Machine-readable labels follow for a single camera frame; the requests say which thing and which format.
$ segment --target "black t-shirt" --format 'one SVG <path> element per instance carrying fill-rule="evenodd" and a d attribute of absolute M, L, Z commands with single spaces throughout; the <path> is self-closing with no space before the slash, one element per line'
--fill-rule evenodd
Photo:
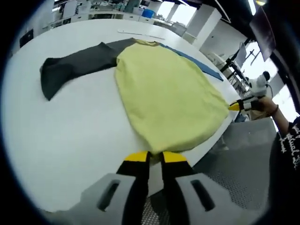
<path fill-rule="evenodd" d="M 270 208 L 257 224 L 288 224 L 300 213 L 300 118 L 277 133 L 270 156 Z"/>

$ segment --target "perforated metal mat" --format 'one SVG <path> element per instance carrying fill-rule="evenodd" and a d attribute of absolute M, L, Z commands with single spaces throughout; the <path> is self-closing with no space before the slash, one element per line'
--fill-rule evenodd
<path fill-rule="evenodd" d="M 233 123 L 194 170 L 228 189 L 238 206 L 261 211 L 268 199 L 269 157 L 275 135 L 270 118 Z M 162 192 L 147 199 L 142 224 L 170 224 Z"/>

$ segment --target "round table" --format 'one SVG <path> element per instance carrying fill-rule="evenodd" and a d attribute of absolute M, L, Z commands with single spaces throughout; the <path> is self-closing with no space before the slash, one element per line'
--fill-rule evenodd
<path fill-rule="evenodd" d="M 37 207 L 69 209 L 79 202 L 83 190 L 105 174 L 115 173 L 128 154 L 145 149 L 126 116 L 113 76 L 115 68 L 66 83 L 51 101 L 41 90 L 39 69 L 46 58 L 127 38 L 161 42 L 218 71 L 172 31 L 135 21 L 75 22 L 27 43 L 7 63 L 1 119 L 12 168 Z M 223 82 L 207 77 L 228 103 L 239 99 L 223 75 Z M 210 139 L 183 153 L 191 165 L 209 151 L 236 115 L 230 112 Z M 160 164 L 155 164 L 150 168 L 149 194 L 162 188 Z"/>

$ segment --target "blue cloth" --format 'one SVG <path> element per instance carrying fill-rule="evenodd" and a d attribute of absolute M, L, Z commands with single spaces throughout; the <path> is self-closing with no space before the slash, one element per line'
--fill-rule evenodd
<path fill-rule="evenodd" d="M 162 43 L 159 43 L 162 47 L 167 48 L 172 50 L 173 52 L 177 53 L 178 55 L 187 58 L 188 60 L 191 60 L 192 62 L 194 62 L 203 72 L 223 81 L 223 78 L 221 77 L 221 75 L 219 73 L 217 73 L 216 71 L 212 70 L 211 68 L 209 68 L 208 66 L 206 66 L 205 64 L 199 62 L 198 60 L 194 59 L 193 57 L 190 57 L 189 55 L 186 55 L 183 52 L 177 51 L 173 48 L 170 48 L 169 46 L 163 45 Z"/>

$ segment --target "human hand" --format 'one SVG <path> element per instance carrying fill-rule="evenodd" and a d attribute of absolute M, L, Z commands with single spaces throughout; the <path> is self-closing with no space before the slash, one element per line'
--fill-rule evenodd
<path fill-rule="evenodd" d="M 268 98 L 268 97 L 262 97 L 258 100 L 260 103 L 262 103 L 263 105 L 263 111 L 271 114 L 272 112 L 274 112 L 277 108 L 277 105 L 272 101 L 272 99 Z"/>

